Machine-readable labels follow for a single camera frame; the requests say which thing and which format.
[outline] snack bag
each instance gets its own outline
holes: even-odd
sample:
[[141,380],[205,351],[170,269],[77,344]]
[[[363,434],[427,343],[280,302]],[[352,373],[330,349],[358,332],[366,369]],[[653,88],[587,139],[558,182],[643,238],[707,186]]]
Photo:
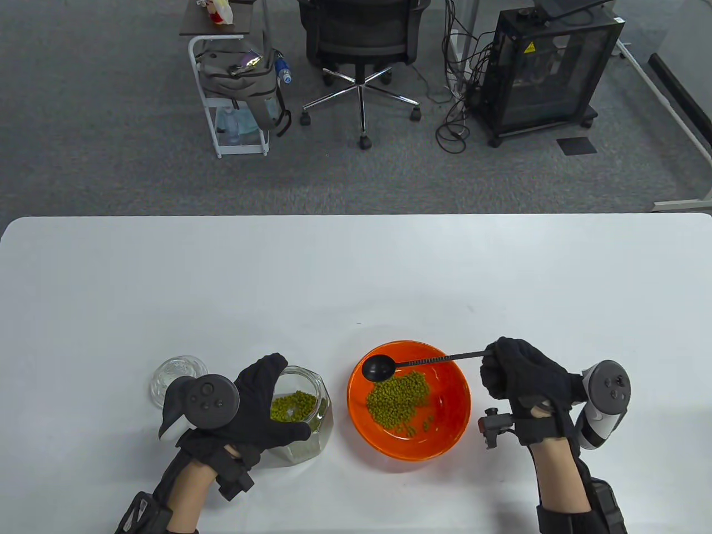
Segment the snack bag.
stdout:
[[228,0],[198,0],[198,4],[207,7],[210,20],[215,24],[232,24],[232,8]]

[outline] computer tower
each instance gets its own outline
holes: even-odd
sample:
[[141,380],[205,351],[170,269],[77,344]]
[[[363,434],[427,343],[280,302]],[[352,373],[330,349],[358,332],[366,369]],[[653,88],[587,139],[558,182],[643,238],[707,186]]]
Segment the computer tower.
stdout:
[[588,105],[624,21],[593,7],[555,20],[536,9],[500,12],[482,86],[471,107],[501,138],[566,122],[590,127]]

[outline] hand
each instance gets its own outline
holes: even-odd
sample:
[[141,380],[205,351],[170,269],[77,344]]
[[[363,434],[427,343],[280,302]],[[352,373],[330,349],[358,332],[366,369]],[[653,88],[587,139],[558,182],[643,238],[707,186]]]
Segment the hand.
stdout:
[[234,445],[251,446],[261,454],[265,449],[305,441],[311,435],[306,423],[280,423],[270,418],[274,385],[287,367],[281,354],[264,356],[244,369],[235,380],[240,394],[237,414],[227,425],[209,431]]
[[570,374],[526,341],[500,337],[487,349],[493,354],[482,358],[482,385],[495,399],[508,399],[514,417],[533,417],[532,408],[545,399],[558,412],[586,399],[581,375]]

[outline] bowl of beans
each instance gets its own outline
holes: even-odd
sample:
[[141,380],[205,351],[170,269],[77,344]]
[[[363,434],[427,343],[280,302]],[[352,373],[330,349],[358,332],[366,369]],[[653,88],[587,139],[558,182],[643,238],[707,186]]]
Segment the bowl of beans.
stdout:
[[366,354],[351,374],[346,395],[358,433],[377,451],[399,460],[429,460],[452,449],[471,411],[470,388],[457,364],[400,368],[392,378],[374,383],[364,378],[361,366],[376,354],[395,362],[445,356],[418,341],[394,341]]

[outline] chair base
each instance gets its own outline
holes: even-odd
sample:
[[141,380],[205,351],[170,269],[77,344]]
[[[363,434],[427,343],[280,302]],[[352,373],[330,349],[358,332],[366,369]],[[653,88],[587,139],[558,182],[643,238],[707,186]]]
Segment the chair base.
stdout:
[[359,138],[359,146],[361,147],[361,150],[368,150],[369,148],[371,148],[372,143],[371,143],[371,140],[366,135],[366,105],[364,104],[364,100],[363,100],[363,93],[364,93],[364,90],[366,90],[366,89],[375,91],[376,93],[379,93],[380,95],[387,96],[389,98],[393,98],[394,100],[398,100],[399,102],[410,104],[411,106],[413,106],[413,109],[410,114],[410,120],[417,122],[421,119],[422,114],[420,112],[420,102],[411,100],[408,97],[404,97],[404,96],[398,95],[396,93],[392,93],[391,91],[385,90],[381,87],[377,87],[375,85],[369,85],[370,82],[377,80],[381,76],[384,76],[384,75],[390,76],[391,75],[390,67],[383,68],[383,69],[379,70],[378,72],[373,73],[370,76],[366,76],[365,78],[362,78],[363,83],[358,83],[356,79],[351,78],[350,76],[346,76],[345,74],[342,74],[335,70],[329,70],[327,68],[323,68],[322,72],[324,73],[324,76],[330,76],[330,77],[341,78],[342,80],[346,80],[350,85],[344,89],[340,89],[338,91],[330,93],[330,94],[323,96],[321,98],[317,98],[316,100],[312,100],[308,104],[304,104],[304,106],[302,106],[302,115],[299,117],[299,123],[302,126],[309,126],[309,124],[311,124],[311,116],[309,116],[309,112],[308,112],[309,109],[314,108],[315,106],[317,106],[319,104],[323,104],[324,102],[327,102],[329,100],[332,100],[333,98],[336,98],[341,95],[345,95],[346,93],[350,93],[351,91],[356,90],[358,93],[359,111],[360,111],[360,115],[361,115],[361,136]]

